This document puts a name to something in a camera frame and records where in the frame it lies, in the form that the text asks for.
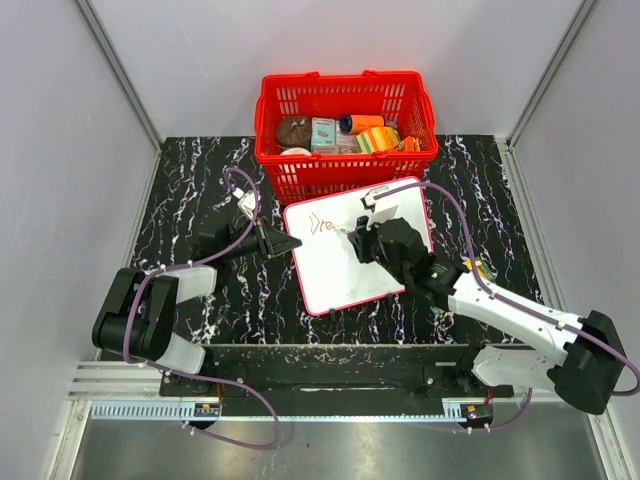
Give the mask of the pink framed whiteboard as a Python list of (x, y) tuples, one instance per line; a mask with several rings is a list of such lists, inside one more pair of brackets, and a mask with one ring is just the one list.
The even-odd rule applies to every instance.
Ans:
[(354, 230), (361, 216), (369, 216), (361, 198), (372, 185), (305, 200), (287, 206), (287, 233), (302, 241), (293, 250), (307, 313), (320, 316), (398, 294), (404, 287), (379, 264), (360, 263), (347, 235), (334, 226)]

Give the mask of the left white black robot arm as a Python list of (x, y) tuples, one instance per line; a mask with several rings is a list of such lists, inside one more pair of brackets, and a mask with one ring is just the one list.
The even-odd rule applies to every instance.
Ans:
[(174, 332), (177, 306), (206, 297), (221, 288), (233, 259), (257, 254), (267, 260), (300, 247), (302, 241), (259, 219), (235, 229), (226, 225), (214, 233), (201, 232), (192, 248), (193, 261), (161, 272), (144, 284), (145, 273), (122, 268), (116, 273), (92, 330), (95, 347), (182, 371), (182, 384), (195, 395), (211, 392), (215, 369), (205, 364), (206, 352)]

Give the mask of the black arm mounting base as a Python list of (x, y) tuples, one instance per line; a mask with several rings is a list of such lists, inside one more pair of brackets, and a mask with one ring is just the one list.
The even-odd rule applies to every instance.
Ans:
[(509, 385), (487, 387), (471, 374), (467, 345), (212, 345), (205, 373), (261, 392), (390, 388), (430, 398), (514, 396)]

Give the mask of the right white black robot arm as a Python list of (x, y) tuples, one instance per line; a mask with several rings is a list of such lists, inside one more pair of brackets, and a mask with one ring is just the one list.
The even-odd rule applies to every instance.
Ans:
[(459, 366), (454, 380), (463, 394), (520, 385), (551, 390), (588, 414), (606, 410), (626, 357), (609, 316), (596, 310), (587, 316), (555, 310), (501, 288), (429, 251), (403, 218), (370, 224), (362, 216), (347, 238), (359, 262), (378, 264), (406, 292), (522, 341), (515, 349), (482, 347), (472, 361)]

